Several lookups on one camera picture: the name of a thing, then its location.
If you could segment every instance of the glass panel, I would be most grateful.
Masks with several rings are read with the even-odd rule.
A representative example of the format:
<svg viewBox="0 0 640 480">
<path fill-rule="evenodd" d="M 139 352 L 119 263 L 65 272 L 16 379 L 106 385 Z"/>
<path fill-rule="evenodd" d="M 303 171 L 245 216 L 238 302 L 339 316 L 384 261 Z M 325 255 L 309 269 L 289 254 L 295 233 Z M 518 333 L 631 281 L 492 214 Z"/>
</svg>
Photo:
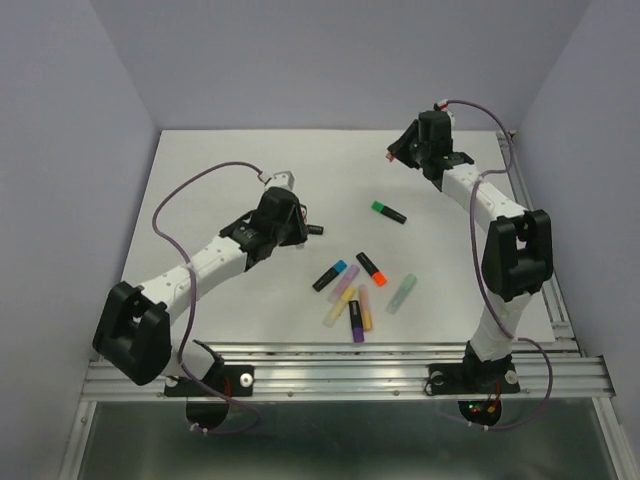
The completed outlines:
<svg viewBox="0 0 640 480">
<path fill-rule="evenodd" d="M 537 405 L 534 400 L 506 402 L 501 424 Z M 507 433 L 484 433 L 442 416 L 443 411 L 457 413 L 451 401 L 260 408 L 264 421 L 251 432 L 204 437 L 188 430 L 184 404 L 101 404 L 80 478 L 616 478 L 589 399 L 553 400 L 538 419 Z M 248 420 L 236 414 L 232 423 Z"/>
</svg>

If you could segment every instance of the yellow highlighter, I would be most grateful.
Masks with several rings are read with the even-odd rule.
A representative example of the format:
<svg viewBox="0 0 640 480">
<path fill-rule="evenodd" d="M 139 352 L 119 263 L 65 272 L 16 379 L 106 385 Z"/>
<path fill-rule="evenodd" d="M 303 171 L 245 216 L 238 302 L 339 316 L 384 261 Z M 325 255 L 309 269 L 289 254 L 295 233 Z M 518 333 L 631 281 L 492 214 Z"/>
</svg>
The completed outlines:
<svg viewBox="0 0 640 480">
<path fill-rule="evenodd" d="M 368 332 L 373 328 L 371 320 L 371 308 L 369 307 L 369 292 L 366 285 L 358 287 L 358 300 L 360 300 L 360 311 L 362 312 L 362 329 Z"/>
<path fill-rule="evenodd" d="M 333 324 L 336 323 L 336 320 L 338 320 L 338 317 L 340 317 L 342 310 L 344 310 L 344 307 L 347 306 L 347 304 L 349 303 L 349 300 L 351 300 L 351 298 L 355 295 L 355 293 L 356 293 L 356 287 L 352 287 L 352 286 L 347 287 L 345 291 L 342 292 L 342 295 L 340 295 L 340 298 L 335 303 L 335 305 L 329 312 L 329 315 L 327 315 L 327 318 L 325 318 L 324 322 L 322 323 L 324 323 L 324 325 L 327 327 L 333 327 Z"/>
</svg>

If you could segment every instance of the purple highlighter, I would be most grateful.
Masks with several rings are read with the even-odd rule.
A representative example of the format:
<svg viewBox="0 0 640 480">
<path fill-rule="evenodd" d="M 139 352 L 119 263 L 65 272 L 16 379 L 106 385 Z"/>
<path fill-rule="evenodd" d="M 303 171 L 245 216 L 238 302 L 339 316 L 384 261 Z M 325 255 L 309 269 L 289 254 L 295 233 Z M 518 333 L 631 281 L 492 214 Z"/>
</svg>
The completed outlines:
<svg viewBox="0 0 640 480">
<path fill-rule="evenodd" d="M 331 292 L 331 295 L 329 295 L 329 302 L 336 303 L 340 298 L 340 295 L 342 295 L 342 292 L 344 292 L 347 287 L 351 285 L 351 282 L 353 282 L 353 279 L 356 278 L 358 273 L 360 273 L 360 267 L 357 265 L 351 265 L 347 270 L 347 273 L 345 273 L 344 277 L 342 277 L 342 280 L 340 280 L 338 285 L 336 285 L 336 288 L 334 288 L 333 292 Z"/>
<path fill-rule="evenodd" d="M 351 317 L 351 331 L 353 332 L 353 342 L 364 342 L 362 314 L 360 313 L 360 303 L 357 300 L 351 300 L 349 302 L 349 316 Z"/>
</svg>

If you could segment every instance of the black bracket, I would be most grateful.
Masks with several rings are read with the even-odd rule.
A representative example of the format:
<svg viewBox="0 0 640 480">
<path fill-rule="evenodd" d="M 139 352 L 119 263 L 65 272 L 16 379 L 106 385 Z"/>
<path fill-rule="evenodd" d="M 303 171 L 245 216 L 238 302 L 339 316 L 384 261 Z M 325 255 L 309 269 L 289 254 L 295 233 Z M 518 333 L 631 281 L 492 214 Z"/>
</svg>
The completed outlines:
<svg viewBox="0 0 640 480">
<path fill-rule="evenodd" d="M 518 249 L 518 240 L 525 242 L 524 248 Z M 482 257 L 482 278 L 489 290 L 509 302 L 540 291 L 552 274 L 551 219 L 546 212 L 499 217 L 489 224 Z"/>
<path fill-rule="evenodd" d="M 469 343 L 462 363 L 433 363 L 428 368 L 429 378 L 425 385 L 428 396 L 488 395 L 496 383 L 500 384 L 503 394 L 520 392 L 511 355 L 500 360 L 481 362 Z"/>
<path fill-rule="evenodd" d="M 251 397 L 253 396 L 253 383 L 243 386 L 240 377 L 243 374 L 251 375 L 254 378 L 255 368 L 253 365 L 224 365 L 221 368 L 212 368 L 202 379 L 202 382 L 217 392 L 227 393 L 230 397 Z M 202 390 L 199 385 L 188 378 L 178 378 L 177 384 L 173 387 L 165 386 L 165 397 L 210 397 L 211 395 Z"/>
<path fill-rule="evenodd" d="M 156 379 L 171 358 L 169 314 L 139 288 L 120 282 L 109 291 L 93 348 L 136 385 Z"/>
</svg>

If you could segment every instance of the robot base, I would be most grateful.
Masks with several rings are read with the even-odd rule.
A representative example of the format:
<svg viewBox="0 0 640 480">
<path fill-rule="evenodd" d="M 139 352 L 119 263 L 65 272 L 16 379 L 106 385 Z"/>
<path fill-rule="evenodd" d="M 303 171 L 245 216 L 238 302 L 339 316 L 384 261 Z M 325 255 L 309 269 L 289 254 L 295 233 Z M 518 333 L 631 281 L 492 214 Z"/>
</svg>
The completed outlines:
<svg viewBox="0 0 640 480">
<path fill-rule="evenodd" d="M 222 368 L 213 368 L 202 382 L 218 392 L 228 392 L 230 397 L 250 397 L 253 395 L 253 378 L 255 368 L 253 365 L 224 365 Z M 242 382 L 241 377 L 248 375 L 251 383 Z M 172 386 L 165 386 L 165 397 L 209 397 L 207 392 L 188 378 L 179 378 Z"/>
<path fill-rule="evenodd" d="M 465 376 L 464 364 L 434 363 L 428 367 L 430 378 L 425 385 L 425 393 L 430 397 L 437 395 L 488 395 L 494 389 L 496 382 L 500 384 L 502 394 L 520 392 L 516 368 L 511 362 L 507 364 L 504 374 L 492 375 L 487 377 L 484 382 L 470 381 Z"/>
</svg>

